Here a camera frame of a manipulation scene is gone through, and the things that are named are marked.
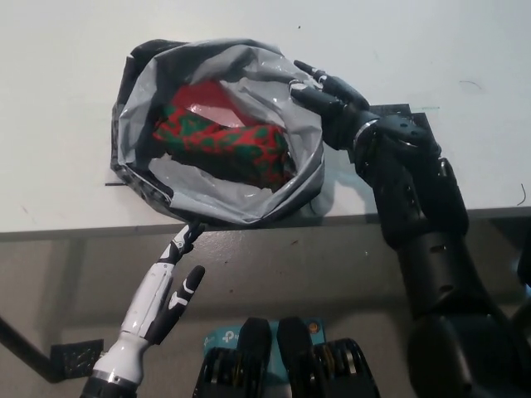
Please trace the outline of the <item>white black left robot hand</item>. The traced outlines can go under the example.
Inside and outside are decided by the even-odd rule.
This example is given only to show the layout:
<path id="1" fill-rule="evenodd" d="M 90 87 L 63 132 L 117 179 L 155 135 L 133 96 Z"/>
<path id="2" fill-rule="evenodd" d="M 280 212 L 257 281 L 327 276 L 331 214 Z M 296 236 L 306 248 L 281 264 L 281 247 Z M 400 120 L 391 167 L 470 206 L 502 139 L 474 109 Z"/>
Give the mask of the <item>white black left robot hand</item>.
<path id="1" fill-rule="evenodd" d="M 205 226 L 196 221 L 185 225 L 169 241 L 137 288 L 122 322 L 120 338 L 134 336 L 159 345 L 170 333 L 202 282 L 205 268 L 194 267 L 175 291 L 171 290 L 173 271 L 204 230 Z"/>

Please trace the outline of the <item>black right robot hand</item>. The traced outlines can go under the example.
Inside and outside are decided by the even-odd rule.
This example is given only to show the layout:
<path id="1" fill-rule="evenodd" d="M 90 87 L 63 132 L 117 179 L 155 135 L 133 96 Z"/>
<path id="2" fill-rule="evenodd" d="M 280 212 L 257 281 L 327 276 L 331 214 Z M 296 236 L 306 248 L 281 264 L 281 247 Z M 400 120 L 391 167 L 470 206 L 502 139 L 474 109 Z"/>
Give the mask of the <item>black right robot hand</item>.
<path id="1" fill-rule="evenodd" d="M 320 116 L 326 144 L 335 150 L 352 149 L 359 133 L 379 119 L 370 111 L 368 101 L 337 76 L 303 61 L 295 61 L 294 65 L 309 75 L 319 87 L 293 83 L 290 85 L 292 99 Z"/>

